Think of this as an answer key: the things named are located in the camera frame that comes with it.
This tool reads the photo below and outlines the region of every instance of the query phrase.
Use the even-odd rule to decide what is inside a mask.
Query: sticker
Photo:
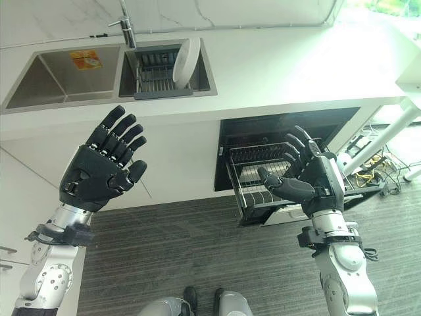
[[[79,70],[95,69],[103,66],[97,53],[93,49],[87,51],[73,51],[70,53],[70,57],[72,57],[73,63]]]

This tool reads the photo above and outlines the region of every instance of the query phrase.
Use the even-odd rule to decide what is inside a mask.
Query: robot leg
[[[213,316],[253,316],[253,313],[240,293],[219,288],[215,292]]]
[[[195,316],[197,294],[192,286],[184,289],[183,298],[167,297],[153,301],[138,316]]]

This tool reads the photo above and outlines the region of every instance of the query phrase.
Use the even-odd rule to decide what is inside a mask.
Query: gray carpet
[[[214,290],[241,292],[256,316],[326,316],[311,251],[296,235],[310,222],[238,228],[234,197],[104,211],[92,220],[78,315],[136,315],[148,302],[199,294],[210,315]],[[360,224],[381,316],[421,315],[421,180],[346,212]]]

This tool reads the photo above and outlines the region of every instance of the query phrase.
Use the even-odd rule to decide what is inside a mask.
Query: robotic arm
[[[300,203],[312,226],[298,235],[300,247],[315,250],[320,281],[332,316],[378,316],[376,291],[366,274],[366,256],[355,222],[343,218],[344,185],[333,153],[322,153],[299,126],[287,134],[284,158],[293,178],[259,168],[265,187],[275,196]]]
[[[60,205],[55,214],[37,226],[27,239],[36,241],[30,266],[20,281],[20,296],[12,316],[53,316],[72,284],[72,264],[78,247],[93,239],[89,228],[92,214],[112,198],[130,190],[147,165],[136,161],[127,169],[134,151],[146,139],[138,136],[143,128],[134,125],[136,117],[124,117],[121,106],[113,109],[81,145],[60,183]]]

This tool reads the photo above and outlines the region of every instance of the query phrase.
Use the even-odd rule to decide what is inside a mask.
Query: white countertop
[[[138,41],[203,38],[218,95],[124,103],[145,125],[396,103],[395,84],[419,49],[387,23],[149,34]],[[1,101],[34,51],[121,43],[58,41],[0,51]],[[0,116],[1,140],[89,130],[116,104]]]

